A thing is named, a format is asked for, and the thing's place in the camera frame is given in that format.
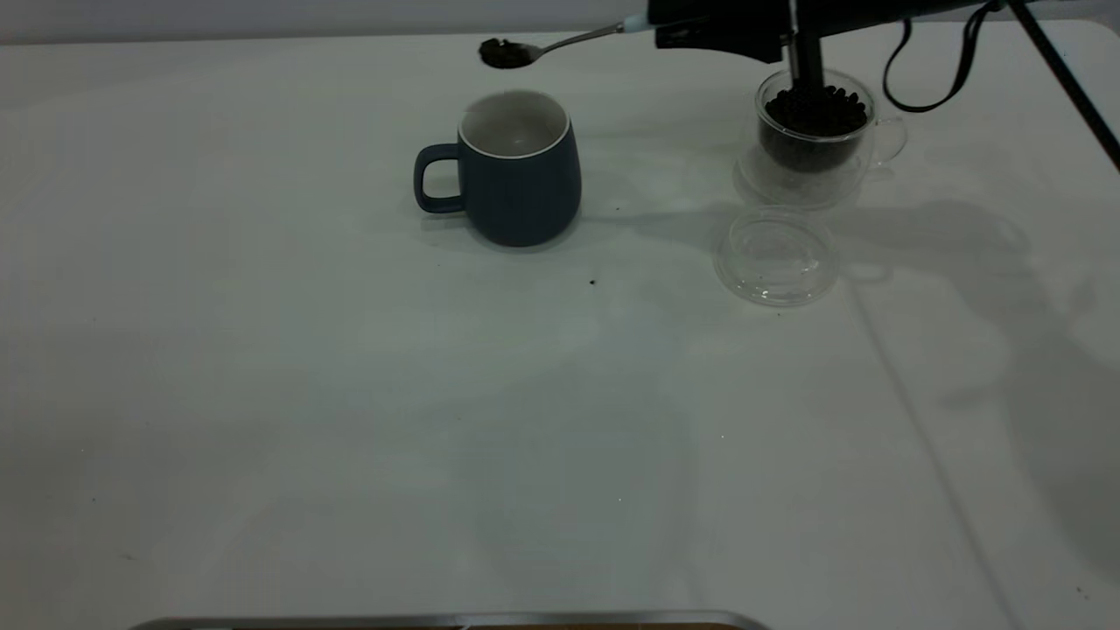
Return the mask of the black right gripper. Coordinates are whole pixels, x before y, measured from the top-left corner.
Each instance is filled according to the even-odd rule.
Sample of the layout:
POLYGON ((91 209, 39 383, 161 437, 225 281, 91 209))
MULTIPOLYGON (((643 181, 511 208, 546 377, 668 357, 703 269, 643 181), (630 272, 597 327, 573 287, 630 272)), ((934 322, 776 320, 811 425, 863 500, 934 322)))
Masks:
POLYGON ((825 39, 884 24, 885 13, 886 1, 647 1, 648 24, 661 25, 659 49, 732 53, 765 64, 783 61, 783 35, 746 27, 787 27, 788 39, 825 39), (696 24, 704 20, 712 24, 696 24))

